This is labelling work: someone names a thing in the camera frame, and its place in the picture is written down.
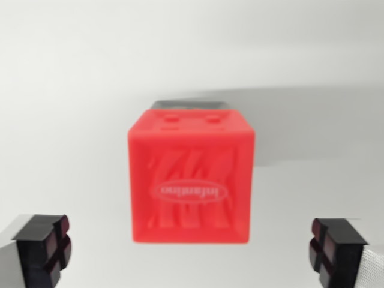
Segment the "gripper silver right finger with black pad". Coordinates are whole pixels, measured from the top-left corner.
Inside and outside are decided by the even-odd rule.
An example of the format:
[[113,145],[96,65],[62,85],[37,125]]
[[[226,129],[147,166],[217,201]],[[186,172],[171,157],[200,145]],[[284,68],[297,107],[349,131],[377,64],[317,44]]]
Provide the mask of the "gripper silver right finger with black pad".
[[369,244],[345,218],[315,218],[312,269],[325,288],[383,287],[383,244]]

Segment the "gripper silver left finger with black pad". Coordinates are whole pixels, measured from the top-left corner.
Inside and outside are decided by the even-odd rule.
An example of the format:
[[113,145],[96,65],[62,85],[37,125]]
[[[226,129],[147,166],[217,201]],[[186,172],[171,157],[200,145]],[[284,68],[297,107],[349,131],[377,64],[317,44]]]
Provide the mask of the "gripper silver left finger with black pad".
[[66,215],[22,214],[1,232],[1,287],[56,287],[71,257]]

